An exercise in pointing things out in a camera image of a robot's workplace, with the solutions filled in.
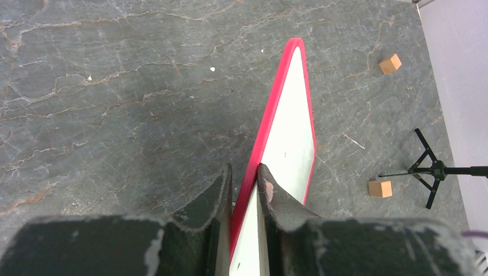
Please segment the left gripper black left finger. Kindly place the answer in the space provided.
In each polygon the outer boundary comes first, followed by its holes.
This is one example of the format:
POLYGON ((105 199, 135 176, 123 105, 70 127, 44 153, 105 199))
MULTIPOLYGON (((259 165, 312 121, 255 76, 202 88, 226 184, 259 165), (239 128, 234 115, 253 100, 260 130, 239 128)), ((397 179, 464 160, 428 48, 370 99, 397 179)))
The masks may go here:
POLYGON ((232 167, 175 213, 44 216, 1 257, 2 275, 228 275, 232 167))

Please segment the pink framed whiteboard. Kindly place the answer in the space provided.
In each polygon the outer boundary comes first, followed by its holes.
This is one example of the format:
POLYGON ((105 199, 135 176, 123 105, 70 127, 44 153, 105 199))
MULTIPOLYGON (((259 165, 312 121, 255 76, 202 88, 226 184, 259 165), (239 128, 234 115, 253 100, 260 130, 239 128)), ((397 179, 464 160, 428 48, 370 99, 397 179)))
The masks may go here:
POLYGON ((231 217, 230 275, 260 275, 257 171, 265 164, 278 184, 305 204, 317 144, 304 42, 285 45, 231 217))

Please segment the black microphone tripod stand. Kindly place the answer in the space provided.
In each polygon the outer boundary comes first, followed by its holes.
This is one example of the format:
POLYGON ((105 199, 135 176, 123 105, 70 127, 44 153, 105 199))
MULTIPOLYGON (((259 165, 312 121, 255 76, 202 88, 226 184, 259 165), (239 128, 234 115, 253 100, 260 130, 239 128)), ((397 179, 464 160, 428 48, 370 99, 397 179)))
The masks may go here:
POLYGON ((412 175, 415 179, 421 182, 429 191, 429 198, 425 207, 431 209, 433 201, 436 197, 437 191, 439 189, 440 183, 446 179, 448 175, 470 175, 473 177, 485 177, 487 178, 487 166, 471 166, 471 167, 447 167, 443 161, 438 160, 433 153, 430 145, 426 141, 422 132, 419 128, 416 128, 415 133, 420 140, 421 144, 424 146, 424 152, 417 159, 417 161, 407 170, 407 172, 399 174, 383 174, 378 175, 379 178, 384 177, 395 177, 401 175, 412 175), (420 167, 420 164, 424 161, 426 157, 430 157, 432 165, 430 167, 420 167), (428 184, 423 178, 422 174, 430 175, 434 178, 432 185, 428 184))

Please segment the far wooden cube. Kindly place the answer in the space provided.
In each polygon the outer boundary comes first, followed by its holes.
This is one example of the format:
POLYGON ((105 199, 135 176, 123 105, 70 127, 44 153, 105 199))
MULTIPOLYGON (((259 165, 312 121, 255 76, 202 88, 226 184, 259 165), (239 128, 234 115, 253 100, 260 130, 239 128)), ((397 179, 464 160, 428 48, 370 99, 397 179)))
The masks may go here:
POLYGON ((390 57, 384 58, 379 62, 379 67, 383 75, 389 75, 398 71, 401 65, 402 62, 396 53, 394 53, 390 57))

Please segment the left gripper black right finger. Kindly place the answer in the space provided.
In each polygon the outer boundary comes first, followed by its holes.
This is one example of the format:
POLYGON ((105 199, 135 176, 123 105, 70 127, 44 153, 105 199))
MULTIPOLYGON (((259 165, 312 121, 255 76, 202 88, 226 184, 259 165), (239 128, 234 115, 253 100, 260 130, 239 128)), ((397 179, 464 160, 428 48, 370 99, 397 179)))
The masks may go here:
POLYGON ((325 219, 257 170, 261 275, 478 275, 474 249, 424 218, 325 219))

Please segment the near wooden cube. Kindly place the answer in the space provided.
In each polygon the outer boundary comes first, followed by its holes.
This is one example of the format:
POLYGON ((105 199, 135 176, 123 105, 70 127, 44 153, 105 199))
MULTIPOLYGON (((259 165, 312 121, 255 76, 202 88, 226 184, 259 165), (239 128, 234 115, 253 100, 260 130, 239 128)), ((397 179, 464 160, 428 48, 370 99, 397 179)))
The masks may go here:
POLYGON ((391 197, 392 183, 391 181, 369 181, 368 193, 370 197, 387 198, 391 197))

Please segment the wooden cube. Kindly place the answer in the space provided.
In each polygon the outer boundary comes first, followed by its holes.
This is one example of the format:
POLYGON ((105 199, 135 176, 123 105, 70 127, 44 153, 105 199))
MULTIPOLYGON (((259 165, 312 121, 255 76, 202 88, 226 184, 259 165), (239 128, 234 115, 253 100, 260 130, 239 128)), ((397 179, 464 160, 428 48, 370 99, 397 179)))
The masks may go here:
POLYGON ((370 197, 387 198, 391 197, 392 183, 391 181, 369 181, 368 193, 370 197))
POLYGON ((383 75, 389 75, 398 71, 401 65, 402 62, 396 53, 394 53, 390 57, 384 58, 379 62, 379 67, 383 75))

